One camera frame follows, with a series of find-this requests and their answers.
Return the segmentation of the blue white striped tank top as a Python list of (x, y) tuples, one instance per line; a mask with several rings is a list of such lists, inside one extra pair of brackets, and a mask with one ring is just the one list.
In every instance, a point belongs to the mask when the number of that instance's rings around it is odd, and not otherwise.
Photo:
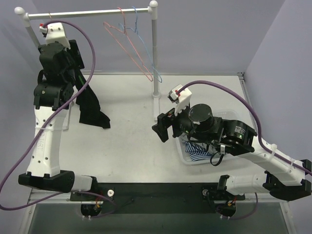
[(188, 141), (183, 142), (183, 145), (185, 147), (185, 154), (191, 162), (207, 161), (212, 157), (212, 154), (201, 145)]

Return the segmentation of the pink wire hanger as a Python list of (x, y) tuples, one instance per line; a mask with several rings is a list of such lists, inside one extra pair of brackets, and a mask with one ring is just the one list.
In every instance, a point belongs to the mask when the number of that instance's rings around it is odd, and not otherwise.
[(122, 15), (122, 23), (119, 23), (118, 26), (110, 25), (107, 22), (103, 23), (104, 29), (108, 32), (108, 34), (114, 39), (114, 41), (118, 44), (118, 46), (125, 52), (128, 58), (132, 61), (132, 63), (139, 69), (139, 71), (148, 79), (148, 81), (154, 81), (154, 75), (152, 74), (151, 69), (145, 64), (144, 59), (142, 58), (139, 51), (136, 49), (134, 43), (131, 40), (131, 37), (128, 35), (128, 31), (130, 30), (133, 34), (135, 34), (138, 39), (141, 41), (143, 46), (145, 47), (145, 51), (148, 54), (147, 47), (145, 46), (143, 40), (139, 36), (137, 23), (138, 23), (138, 12), (135, 7), (132, 7), (134, 10), (136, 19), (135, 19), (135, 27), (127, 27), (126, 25), (126, 16), (125, 11), (120, 7), (117, 8), (117, 12)]

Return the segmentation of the black garment with green stripe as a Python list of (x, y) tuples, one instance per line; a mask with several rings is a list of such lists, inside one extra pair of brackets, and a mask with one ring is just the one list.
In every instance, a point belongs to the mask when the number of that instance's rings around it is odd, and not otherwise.
[(81, 94), (76, 98), (79, 106), (79, 123), (110, 129), (110, 119), (100, 109), (99, 100), (90, 87), (87, 85)]

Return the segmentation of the light blue wire hanger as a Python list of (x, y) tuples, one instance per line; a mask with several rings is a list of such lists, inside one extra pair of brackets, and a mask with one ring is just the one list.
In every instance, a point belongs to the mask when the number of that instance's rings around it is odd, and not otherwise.
[[(139, 33), (138, 33), (138, 27), (137, 27), (138, 12), (137, 12), (137, 9), (136, 9), (134, 6), (133, 6), (132, 8), (134, 9), (135, 14), (136, 14), (135, 28), (126, 27), (126, 23), (125, 23), (125, 22), (126, 22), (126, 19), (125, 19), (125, 16), (123, 16), (123, 18), (124, 18), (124, 23), (123, 23), (123, 24), (120, 24), (120, 23), (118, 24), (118, 25), (119, 25), (119, 28), (120, 28), (120, 30), (123, 32), (123, 34), (127, 37), (127, 40), (128, 40), (128, 42), (129, 42), (129, 44), (131, 45), (131, 47), (132, 47), (133, 51), (135, 52), (136, 56), (137, 56), (137, 57), (139, 58), (139, 60), (141, 61), (142, 66), (144, 67), (144, 69), (150, 74), (150, 75), (148, 76), (148, 75), (146, 75), (146, 74), (144, 73), (144, 71), (143, 71), (144, 75), (148, 78), (149, 81), (155, 81), (155, 80), (157, 80), (159, 83), (162, 83), (163, 80), (162, 80), (161, 74), (160, 74), (160, 73), (158, 72), (158, 70), (154, 67), (154, 63), (153, 63), (153, 60), (152, 60), (152, 56), (150, 55), (149, 50), (148, 50), (148, 48), (147, 48), (147, 46), (146, 46), (144, 40), (142, 39), (142, 37), (141, 37), (141, 36), (139, 35)], [(147, 67), (145, 66), (145, 63), (143, 62), (143, 59), (141, 58), (141, 56), (139, 55), (138, 51), (137, 51), (136, 48), (134, 47), (132, 41), (130, 40), (130, 38), (129, 38), (128, 35), (127, 35), (127, 29), (132, 30), (132, 31), (137, 35), (137, 37), (140, 39), (140, 41), (142, 42), (142, 44), (144, 45), (146, 54), (148, 55), (148, 58), (149, 58), (150, 63), (151, 63), (151, 68), (153, 69), (153, 72), (156, 73), (156, 78), (152, 78), (152, 71), (151, 71), (149, 68), (147, 68)]]

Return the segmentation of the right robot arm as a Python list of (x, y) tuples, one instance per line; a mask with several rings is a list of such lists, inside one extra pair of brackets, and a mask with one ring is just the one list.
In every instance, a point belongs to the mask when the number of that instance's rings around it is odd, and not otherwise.
[(192, 143), (203, 143), (214, 154), (237, 156), (263, 168), (263, 172), (251, 175), (222, 175), (216, 187), (217, 195), (227, 199), (231, 195), (245, 193), (269, 193), (285, 201), (293, 201), (310, 196), (312, 184), (306, 180), (306, 173), (295, 165), (310, 170), (308, 160), (294, 160), (286, 163), (290, 157), (283, 155), (278, 159), (275, 150), (266, 152), (258, 142), (256, 131), (239, 120), (227, 120), (214, 117), (207, 104), (186, 107), (179, 114), (174, 109), (157, 117), (152, 126), (162, 142), (169, 139), (168, 128), (173, 130), (173, 137), (185, 135)]

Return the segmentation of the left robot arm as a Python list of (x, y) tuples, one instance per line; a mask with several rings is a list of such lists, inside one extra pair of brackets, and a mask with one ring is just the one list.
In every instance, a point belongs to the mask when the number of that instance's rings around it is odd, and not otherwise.
[(19, 175), (20, 185), (47, 191), (81, 191), (87, 200), (98, 197), (94, 178), (62, 170), (59, 163), (61, 134), (74, 93), (75, 59), (69, 47), (55, 41), (39, 46), (39, 72), (34, 90), (36, 143), (26, 173)]

